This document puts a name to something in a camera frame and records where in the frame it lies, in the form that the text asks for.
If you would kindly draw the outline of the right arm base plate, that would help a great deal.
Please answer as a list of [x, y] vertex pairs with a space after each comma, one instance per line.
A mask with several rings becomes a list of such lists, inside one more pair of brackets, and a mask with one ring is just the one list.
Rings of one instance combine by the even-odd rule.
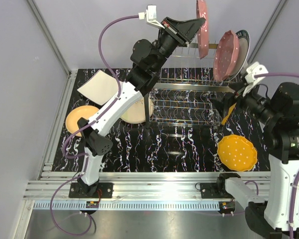
[[232, 196], [228, 194], [223, 188], [219, 187], [217, 183], [199, 183], [199, 187], [202, 199], [232, 198]]

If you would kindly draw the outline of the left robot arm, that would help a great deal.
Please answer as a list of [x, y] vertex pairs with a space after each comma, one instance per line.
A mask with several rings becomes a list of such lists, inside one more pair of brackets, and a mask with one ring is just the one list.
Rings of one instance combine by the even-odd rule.
[[89, 119], [80, 118], [78, 126], [85, 140], [83, 175], [78, 179], [80, 192], [87, 198], [96, 195], [103, 156], [113, 143], [107, 134], [113, 124], [135, 102], [148, 94], [159, 80], [159, 71], [177, 47], [191, 43], [205, 18], [176, 21], [166, 17], [160, 23], [157, 40], [138, 40], [131, 54], [133, 67], [118, 91]]

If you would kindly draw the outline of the cream bordered plate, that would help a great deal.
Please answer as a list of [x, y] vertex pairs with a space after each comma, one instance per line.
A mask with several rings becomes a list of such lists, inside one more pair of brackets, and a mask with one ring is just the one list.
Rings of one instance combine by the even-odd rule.
[[139, 100], [138, 102], [134, 103], [130, 106], [120, 117], [121, 120], [132, 123], [132, 124], [139, 124], [146, 121], [146, 114], [145, 114], [145, 101], [144, 98]]

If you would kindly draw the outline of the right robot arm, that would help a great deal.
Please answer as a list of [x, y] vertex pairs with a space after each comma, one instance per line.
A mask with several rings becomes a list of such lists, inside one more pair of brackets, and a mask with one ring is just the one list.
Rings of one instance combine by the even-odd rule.
[[249, 229], [261, 237], [299, 239], [299, 85], [281, 83], [270, 99], [255, 89], [243, 95], [243, 83], [231, 88], [233, 93], [212, 99], [212, 104], [224, 117], [236, 106], [264, 125], [271, 170], [269, 197], [258, 196], [237, 173], [221, 173], [216, 193], [222, 198], [231, 195], [244, 208]]

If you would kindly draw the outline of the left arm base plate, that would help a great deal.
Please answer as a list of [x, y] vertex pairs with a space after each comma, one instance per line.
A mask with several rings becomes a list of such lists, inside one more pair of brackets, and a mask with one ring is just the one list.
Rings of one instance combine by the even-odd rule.
[[113, 195], [113, 183], [99, 182], [96, 185], [83, 188], [79, 183], [72, 183], [69, 190], [69, 198], [99, 198], [110, 199]]

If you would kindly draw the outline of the yellow dotted plate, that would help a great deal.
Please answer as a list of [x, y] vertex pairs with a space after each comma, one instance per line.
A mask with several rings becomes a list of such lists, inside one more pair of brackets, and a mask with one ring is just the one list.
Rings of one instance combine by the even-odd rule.
[[245, 137], [229, 135], [217, 144], [220, 161], [230, 170], [250, 171], [258, 162], [257, 150]]

